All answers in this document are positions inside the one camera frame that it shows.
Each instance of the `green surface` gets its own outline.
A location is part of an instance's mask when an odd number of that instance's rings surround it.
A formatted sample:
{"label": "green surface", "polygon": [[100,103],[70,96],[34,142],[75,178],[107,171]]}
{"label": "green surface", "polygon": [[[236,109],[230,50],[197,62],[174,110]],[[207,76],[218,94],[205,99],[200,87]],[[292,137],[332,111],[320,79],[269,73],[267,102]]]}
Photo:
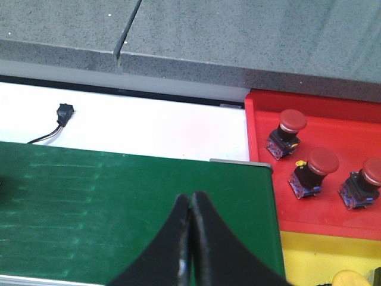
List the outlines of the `green surface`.
{"label": "green surface", "polygon": [[0,181],[0,274],[106,284],[200,190],[284,275],[266,167],[0,142]]}

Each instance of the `speckled gray surface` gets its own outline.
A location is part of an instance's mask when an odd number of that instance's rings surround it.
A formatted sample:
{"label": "speckled gray surface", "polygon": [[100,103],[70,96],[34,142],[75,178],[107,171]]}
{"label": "speckled gray surface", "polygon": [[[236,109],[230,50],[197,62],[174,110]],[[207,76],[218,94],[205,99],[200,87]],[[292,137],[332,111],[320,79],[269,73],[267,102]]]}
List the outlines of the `speckled gray surface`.
{"label": "speckled gray surface", "polygon": [[0,58],[113,72],[138,2],[0,1]]}
{"label": "speckled gray surface", "polygon": [[[0,0],[0,73],[116,88],[138,75],[381,102],[381,0],[139,4]],[[29,64],[39,72],[23,70]],[[94,83],[91,72],[115,78]]]}
{"label": "speckled gray surface", "polygon": [[125,73],[381,102],[381,1],[143,0]]}

